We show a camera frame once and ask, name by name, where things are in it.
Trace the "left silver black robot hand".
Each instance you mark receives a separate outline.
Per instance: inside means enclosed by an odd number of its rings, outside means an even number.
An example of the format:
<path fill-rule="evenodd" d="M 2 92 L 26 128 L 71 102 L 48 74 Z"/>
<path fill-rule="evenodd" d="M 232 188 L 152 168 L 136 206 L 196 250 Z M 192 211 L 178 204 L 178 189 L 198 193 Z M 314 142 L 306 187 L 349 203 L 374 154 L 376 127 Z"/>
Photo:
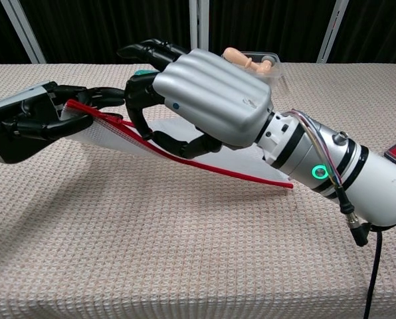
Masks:
<path fill-rule="evenodd" d="M 0 100 L 0 163 L 25 161 L 55 141 L 89 128 L 94 121 L 91 115 L 62 117 L 70 99 L 101 109 L 121 106 L 124 91 L 48 81 Z"/>

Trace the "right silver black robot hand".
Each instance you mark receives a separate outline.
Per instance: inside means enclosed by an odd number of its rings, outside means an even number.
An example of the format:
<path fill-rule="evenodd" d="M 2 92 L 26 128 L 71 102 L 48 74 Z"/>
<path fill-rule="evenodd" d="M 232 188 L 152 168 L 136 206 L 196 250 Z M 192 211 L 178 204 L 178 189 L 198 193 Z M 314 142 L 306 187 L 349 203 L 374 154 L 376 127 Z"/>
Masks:
<path fill-rule="evenodd" d="M 158 39 L 124 46 L 122 58 L 151 64 L 154 73 L 132 76 L 124 100 L 128 116 L 145 141 L 165 151 L 193 159 L 219 152 L 223 146 L 247 148 L 264 134 L 272 118 L 269 85 L 202 49 L 186 49 Z M 190 142 L 152 130 L 144 108 L 166 105 L 202 134 Z"/>

